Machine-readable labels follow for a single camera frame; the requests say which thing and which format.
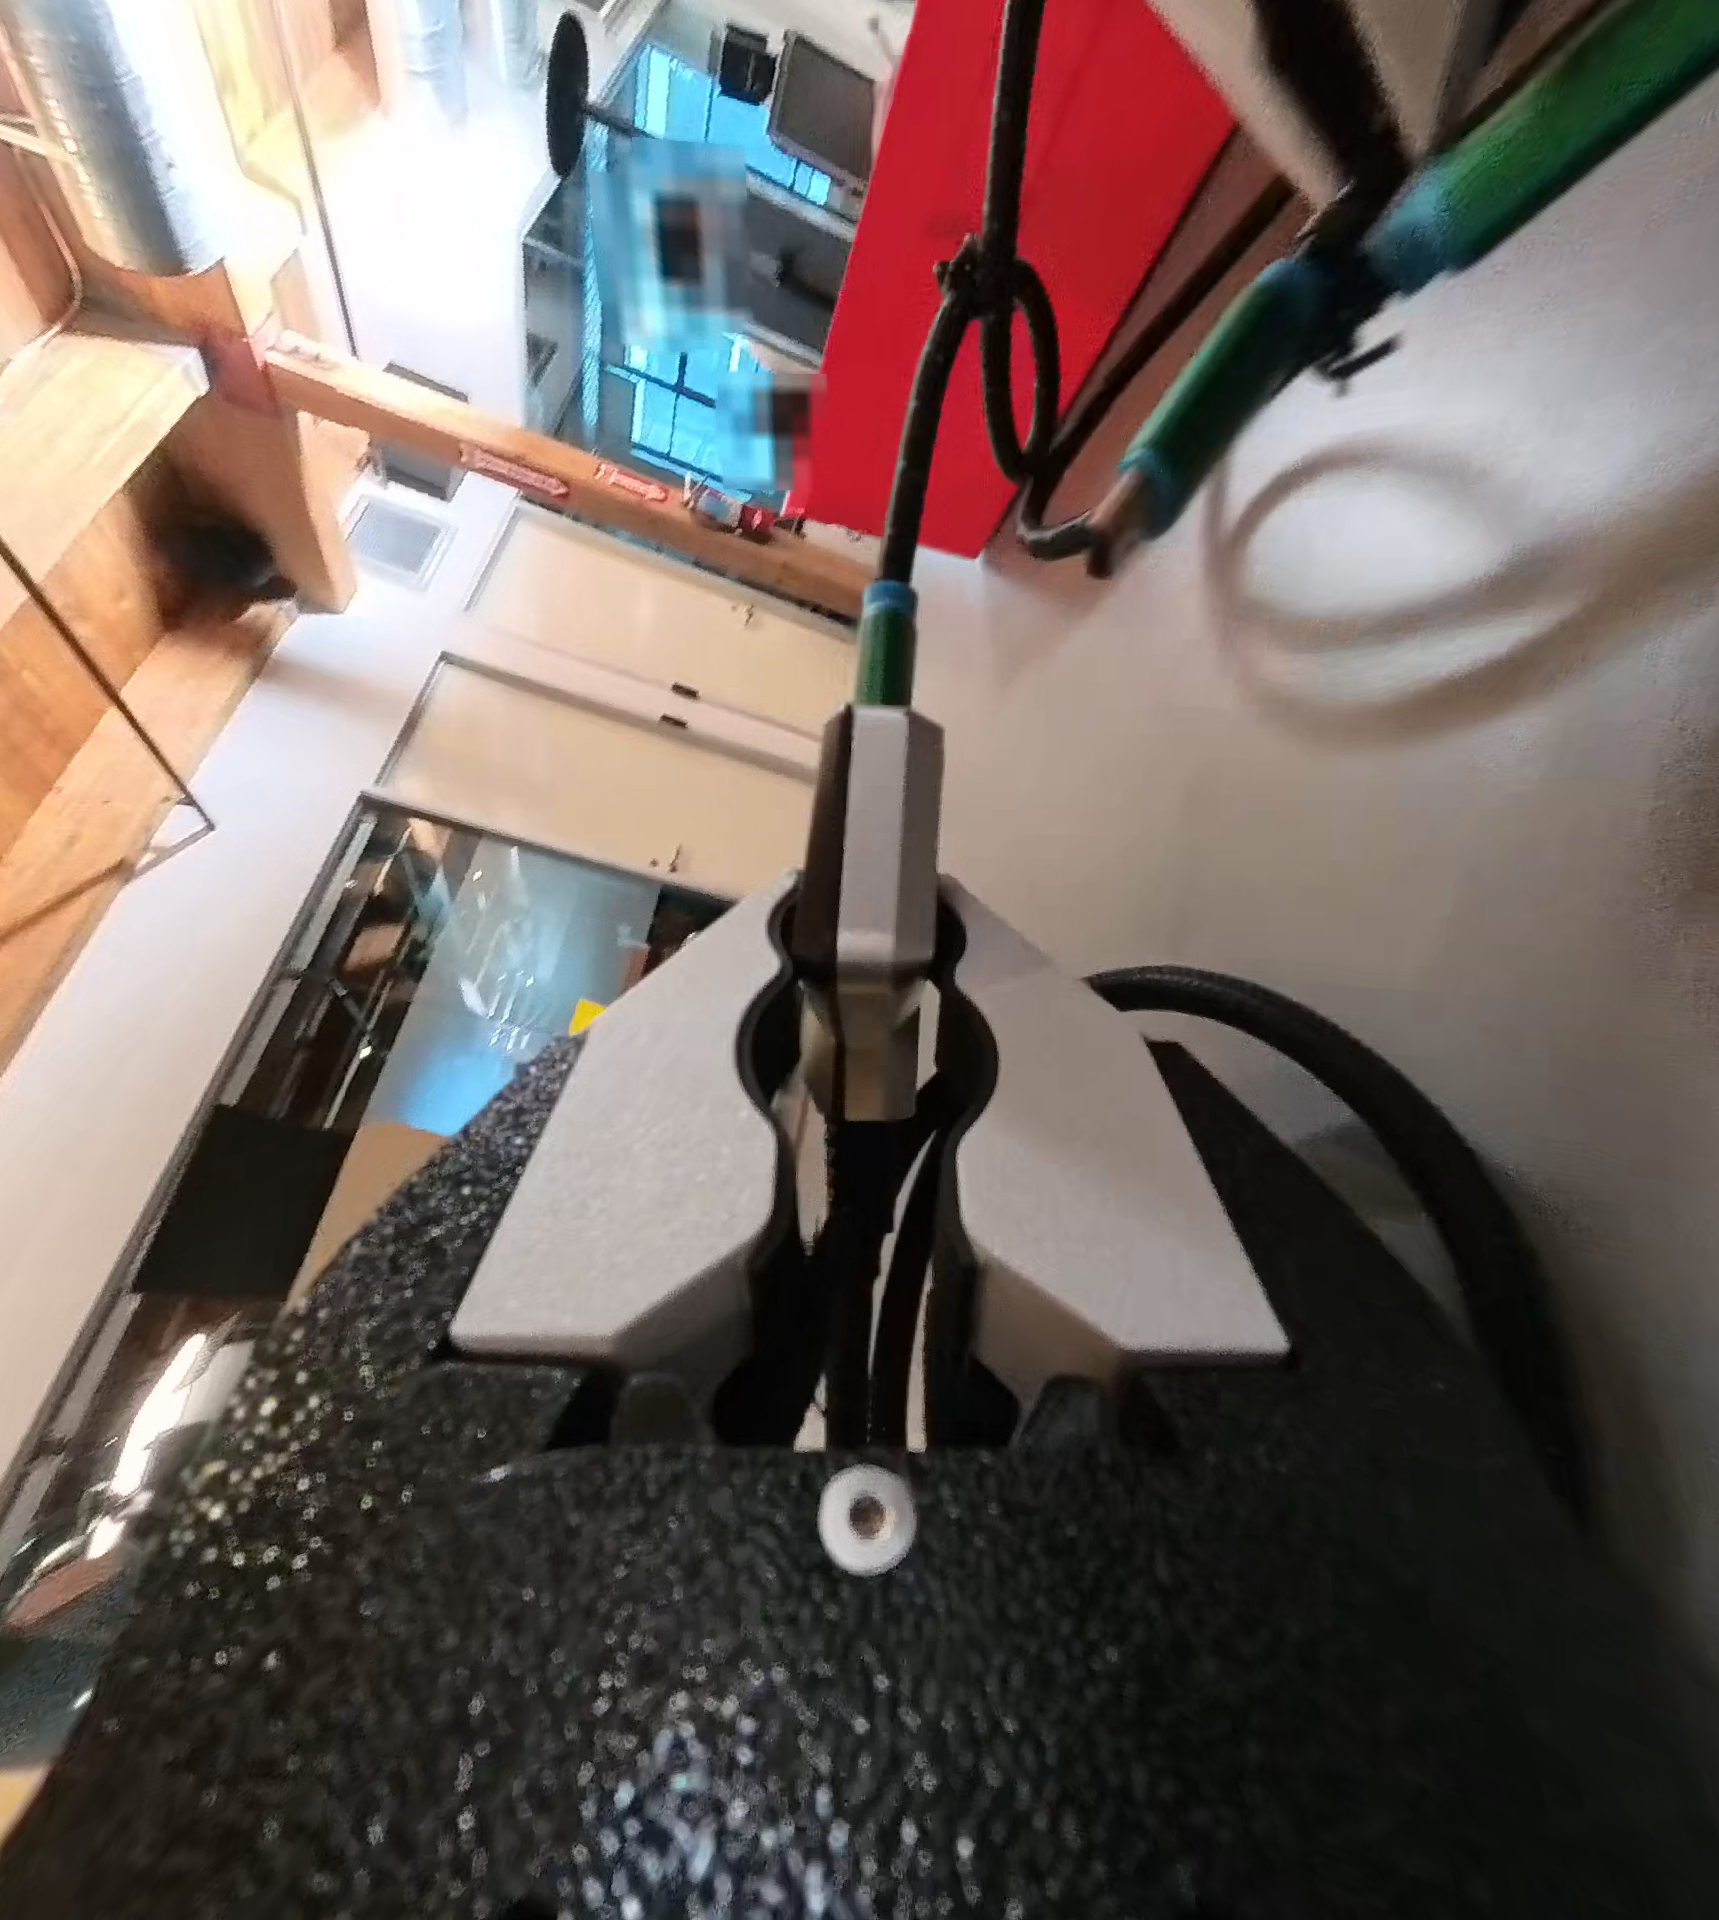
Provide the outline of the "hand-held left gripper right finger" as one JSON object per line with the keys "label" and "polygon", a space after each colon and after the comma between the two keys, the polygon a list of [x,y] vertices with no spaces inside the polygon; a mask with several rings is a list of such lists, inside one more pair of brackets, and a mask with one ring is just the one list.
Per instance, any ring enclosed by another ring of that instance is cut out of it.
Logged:
{"label": "hand-held left gripper right finger", "polygon": [[1138,1027],[958,880],[991,1094],[956,1160],[970,1354],[1004,1389],[1279,1365],[1289,1338]]}

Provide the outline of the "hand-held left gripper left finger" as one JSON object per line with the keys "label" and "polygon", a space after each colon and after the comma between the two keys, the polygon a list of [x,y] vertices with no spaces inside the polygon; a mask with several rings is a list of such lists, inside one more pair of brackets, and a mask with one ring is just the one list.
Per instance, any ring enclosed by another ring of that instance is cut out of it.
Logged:
{"label": "hand-held left gripper left finger", "polygon": [[794,877],[739,901],[583,1038],[450,1343],[466,1358],[734,1371],[786,1145],[750,1032],[786,985]]}

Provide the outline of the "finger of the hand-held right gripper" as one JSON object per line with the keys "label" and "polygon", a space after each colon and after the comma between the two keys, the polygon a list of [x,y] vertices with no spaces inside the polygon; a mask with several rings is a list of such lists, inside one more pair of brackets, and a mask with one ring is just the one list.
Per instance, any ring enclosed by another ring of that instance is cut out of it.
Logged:
{"label": "finger of the hand-held right gripper", "polygon": [[1434,153],[1605,4],[1347,4],[1406,153]]}
{"label": "finger of the hand-held right gripper", "polygon": [[1341,165],[1277,71],[1257,4],[1151,4],[1189,61],[1208,77],[1238,129],[1269,156],[1277,173],[1305,200],[1326,207],[1341,185]]}

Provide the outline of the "red storage bin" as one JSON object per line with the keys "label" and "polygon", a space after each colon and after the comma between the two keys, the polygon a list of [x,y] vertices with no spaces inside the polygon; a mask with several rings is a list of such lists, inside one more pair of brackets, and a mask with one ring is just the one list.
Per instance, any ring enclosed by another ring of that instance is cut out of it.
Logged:
{"label": "red storage bin", "polygon": [[[834,313],[799,505],[882,536],[939,266],[980,228],[1003,4],[918,4]],[[1062,402],[1127,317],[1235,118],[1151,4],[1045,4],[1020,253],[1041,275]]]}

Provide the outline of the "glass partition window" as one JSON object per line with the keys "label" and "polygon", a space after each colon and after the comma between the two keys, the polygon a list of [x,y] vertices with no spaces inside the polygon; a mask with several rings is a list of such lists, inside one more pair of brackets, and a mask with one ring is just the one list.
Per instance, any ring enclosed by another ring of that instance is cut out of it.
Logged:
{"label": "glass partition window", "polygon": [[[253,1348],[384,1198],[465,1132],[571,1006],[614,1003],[723,901],[369,802],[128,1237],[0,1518],[0,1768],[46,1765],[127,1628],[169,1498]],[[283,1302],[137,1294],[212,1108],[349,1135]]]}

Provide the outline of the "computer monitor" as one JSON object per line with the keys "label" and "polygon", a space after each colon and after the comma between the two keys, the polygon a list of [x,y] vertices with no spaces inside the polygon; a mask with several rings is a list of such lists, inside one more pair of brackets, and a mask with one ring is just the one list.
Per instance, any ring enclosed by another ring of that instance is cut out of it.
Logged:
{"label": "computer monitor", "polygon": [[865,191],[873,177],[875,82],[818,42],[786,31],[767,100],[778,153]]}

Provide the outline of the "white double door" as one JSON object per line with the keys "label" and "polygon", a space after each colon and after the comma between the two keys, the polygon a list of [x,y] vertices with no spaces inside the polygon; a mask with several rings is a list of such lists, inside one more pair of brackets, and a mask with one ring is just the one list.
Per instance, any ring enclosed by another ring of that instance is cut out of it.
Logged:
{"label": "white double door", "polygon": [[857,681],[847,628],[531,505],[506,523],[466,613],[791,732],[818,732]]}

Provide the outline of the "black floor lamp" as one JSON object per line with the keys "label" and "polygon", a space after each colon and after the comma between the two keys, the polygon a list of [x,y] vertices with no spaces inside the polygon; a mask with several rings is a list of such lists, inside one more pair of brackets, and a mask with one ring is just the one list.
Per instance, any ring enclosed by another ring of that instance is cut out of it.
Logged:
{"label": "black floor lamp", "polygon": [[569,180],[583,165],[587,132],[605,129],[616,139],[642,139],[616,108],[592,100],[590,89],[590,36],[583,18],[566,10],[555,22],[551,43],[544,51],[544,156],[559,180]]}

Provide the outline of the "exterior window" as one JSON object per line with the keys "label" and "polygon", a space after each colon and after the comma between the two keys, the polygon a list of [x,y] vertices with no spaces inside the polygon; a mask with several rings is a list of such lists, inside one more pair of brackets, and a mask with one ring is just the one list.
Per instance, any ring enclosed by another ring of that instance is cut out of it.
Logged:
{"label": "exterior window", "polygon": [[590,129],[521,234],[526,419],[672,488],[794,513],[863,191],[767,139],[783,43],[696,25],[703,49],[650,27],[605,85],[590,42],[592,100],[645,136]]}

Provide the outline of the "black wall panel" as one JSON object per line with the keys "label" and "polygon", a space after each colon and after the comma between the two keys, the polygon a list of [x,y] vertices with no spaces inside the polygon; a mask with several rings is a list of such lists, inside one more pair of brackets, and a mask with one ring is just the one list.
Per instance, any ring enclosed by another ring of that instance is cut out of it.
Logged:
{"label": "black wall panel", "polygon": [[137,1263],[133,1290],[283,1302],[341,1179],[349,1135],[212,1108]]}

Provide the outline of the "wall vent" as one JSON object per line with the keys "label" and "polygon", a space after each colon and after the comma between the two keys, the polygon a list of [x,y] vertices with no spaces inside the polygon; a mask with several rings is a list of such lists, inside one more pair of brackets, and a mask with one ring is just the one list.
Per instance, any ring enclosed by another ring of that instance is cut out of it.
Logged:
{"label": "wall vent", "polygon": [[456,526],[447,516],[421,513],[394,494],[361,490],[344,516],[344,544],[361,571],[423,594],[450,544]]}

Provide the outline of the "silver air duct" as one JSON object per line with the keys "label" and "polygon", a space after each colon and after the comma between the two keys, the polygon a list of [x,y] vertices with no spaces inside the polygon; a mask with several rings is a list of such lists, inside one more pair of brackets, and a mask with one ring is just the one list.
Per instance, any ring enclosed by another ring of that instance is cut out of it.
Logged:
{"label": "silver air duct", "polygon": [[191,4],[0,4],[0,35],[92,253],[191,279],[229,244],[229,136]]}

